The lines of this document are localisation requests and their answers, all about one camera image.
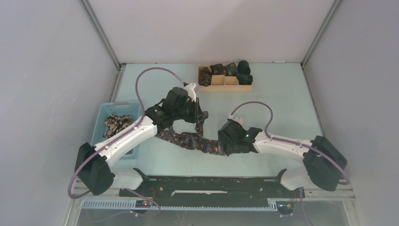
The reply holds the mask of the dark floral rose tie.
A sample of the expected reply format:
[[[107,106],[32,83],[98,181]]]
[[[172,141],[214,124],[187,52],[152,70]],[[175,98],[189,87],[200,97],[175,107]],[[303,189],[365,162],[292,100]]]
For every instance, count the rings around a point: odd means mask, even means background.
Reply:
[[[212,155],[229,156],[229,154],[220,149],[217,140],[207,139],[203,137],[204,122],[205,121],[198,121],[196,123],[195,133],[177,133],[174,130],[173,126],[170,126],[167,129],[159,132],[155,137],[187,150],[201,151],[203,153]]]

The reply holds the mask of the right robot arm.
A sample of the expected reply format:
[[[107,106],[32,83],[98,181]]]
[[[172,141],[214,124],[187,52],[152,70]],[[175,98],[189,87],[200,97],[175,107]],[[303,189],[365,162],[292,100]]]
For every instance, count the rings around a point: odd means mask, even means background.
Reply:
[[[341,183],[346,158],[325,137],[312,140],[291,139],[267,134],[263,129],[242,126],[242,120],[229,116],[218,131],[220,151],[226,155],[236,153],[261,153],[285,157],[300,163],[296,169],[283,169],[274,183],[274,192],[285,197],[293,190],[310,184],[333,192]]]

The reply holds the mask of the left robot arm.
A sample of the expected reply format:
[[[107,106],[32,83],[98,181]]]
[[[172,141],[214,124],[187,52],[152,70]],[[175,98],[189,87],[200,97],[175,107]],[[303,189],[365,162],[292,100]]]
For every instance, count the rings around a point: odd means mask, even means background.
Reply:
[[[93,195],[103,194],[110,188],[131,189],[137,196],[147,194],[149,184],[138,170],[112,167],[127,152],[169,128],[175,121],[196,123],[203,119],[195,88],[195,83],[183,88],[174,87],[165,99],[149,107],[126,129],[94,146],[84,143],[79,148],[72,182],[80,179]]]

